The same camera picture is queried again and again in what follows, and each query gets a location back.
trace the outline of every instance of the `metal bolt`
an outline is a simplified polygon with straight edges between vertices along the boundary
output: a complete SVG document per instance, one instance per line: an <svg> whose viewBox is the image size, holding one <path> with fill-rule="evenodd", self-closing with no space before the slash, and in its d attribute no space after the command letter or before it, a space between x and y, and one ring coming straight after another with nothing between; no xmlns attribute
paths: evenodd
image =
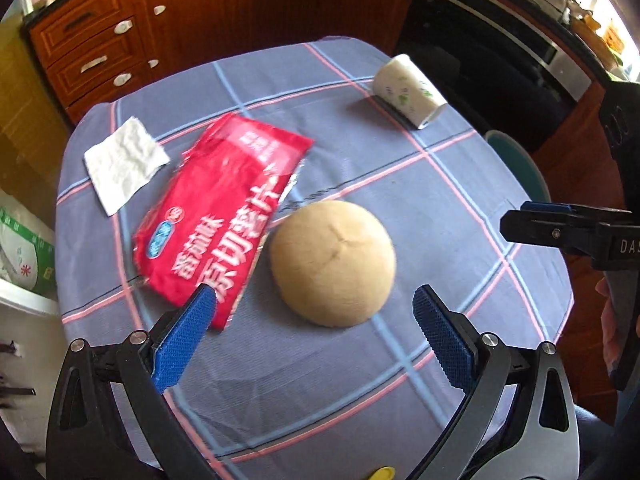
<svg viewBox="0 0 640 480"><path fill-rule="evenodd" d="M84 348L84 339L74 339L69 345L72 352L79 352Z"/></svg>
<svg viewBox="0 0 640 480"><path fill-rule="evenodd" d="M482 342L487 346L498 346L500 340L498 339L497 335L486 333L482 335Z"/></svg>
<svg viewBox="0 0 640 480"><path fill-rule="evenodd" d="M142 345L143 342L146 341L146 332L142 332L142 330L137 330L133 334L129 336L129 342L132 345Z"/></svg>
<svg viewBox="0 0 640 480"><path fill-rule="evenodd" d="M556 353L556 346L553 343L544 342L542 343L542 351L545 354L553 355Z"/></svg>

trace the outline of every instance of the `round bread bun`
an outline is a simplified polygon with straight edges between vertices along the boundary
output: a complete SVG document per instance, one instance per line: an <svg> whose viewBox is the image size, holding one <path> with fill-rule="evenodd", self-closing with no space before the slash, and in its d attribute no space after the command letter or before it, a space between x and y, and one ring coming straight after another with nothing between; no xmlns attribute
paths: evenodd
<svg viewBox="0 0 640 480"><path fill-rule="evenodd" d="M350 202L317 202L293 213L274 235L270 256L285 303L328 327L354 326L373 316L396 275L396 252L385 228Z"/></svg>

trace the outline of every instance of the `wooden drawer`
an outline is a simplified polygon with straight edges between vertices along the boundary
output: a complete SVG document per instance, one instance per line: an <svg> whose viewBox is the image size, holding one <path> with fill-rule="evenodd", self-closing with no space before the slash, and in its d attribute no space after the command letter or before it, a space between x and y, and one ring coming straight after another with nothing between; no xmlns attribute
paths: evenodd
<svg viewBox="0 0 640 480"><path fill-rule="evenodd" d="M75 47L133 13L130 0L61 0L30 31L33 47L47 68Z"/></svg>
<svg viewBox="0 0 640 480"><path fill-rule="evenodd" d="M88 94L85 94L78 99L71 106L66 108L66 113L73 124L78 124L80 119L98 103L110 103L116 99L120 99L127 94L135 92L143 86L150 83L149 65L145 62L138 63L137 65L130 67L127 70L123 70L113 78L105 81L97 88L91 90ZM131 74L131 78L122 86L116 86L114 84L115 77L118 75Z"/></svg>
<svg viewBox="0 0 640 480"><path fill-rule="evenodd" d="M115 34L110 27L47 69L49 81L63 106L69 106L128 67L145 61L135 20L129 19L134 26L124 34Z"/></svg>

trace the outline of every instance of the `plaid tablecloth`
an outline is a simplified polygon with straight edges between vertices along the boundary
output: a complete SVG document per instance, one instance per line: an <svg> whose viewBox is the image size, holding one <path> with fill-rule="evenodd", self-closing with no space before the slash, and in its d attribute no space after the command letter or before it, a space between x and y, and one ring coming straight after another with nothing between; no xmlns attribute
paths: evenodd
<svg viewBox="0 0 640 480"><path fill-rule="evenodd" d="M94 107L66 149L56 265L69 341L122 341L170 306L142 285L131 235L205 127L238 110L316 140L276 216L318 200L373 212L396 247L386 305L348 330L313 326L281 301L264 251L236 315L207 333L166 400L223 479L364 478L394 466L404 478L428 452L462 394L444 377L412 317L431 284L480 332L533 348L555 340L573 304L556 250L507 243L500 217L526 194L453 109L418 132L370 93L388 58L357 40L330 39L224 59ZM83 153L138 117L172 162L108 218ZM121 388L123 419L140 456L155 461ZM501 409L492 431L504 420Z"/></svg>

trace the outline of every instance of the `red snack bag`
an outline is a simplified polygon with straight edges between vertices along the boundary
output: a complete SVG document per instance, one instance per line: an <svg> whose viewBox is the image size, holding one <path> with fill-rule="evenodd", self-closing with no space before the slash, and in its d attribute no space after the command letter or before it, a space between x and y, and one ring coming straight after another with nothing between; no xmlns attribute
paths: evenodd
<svg viewBox="0 0 640 480"><path fill-rule="evenodd" d="M146 282L175 306L201 283L218 304L211 327L228 323L262 238L313 141L227 114L209 126L133 237Z"/></svg>

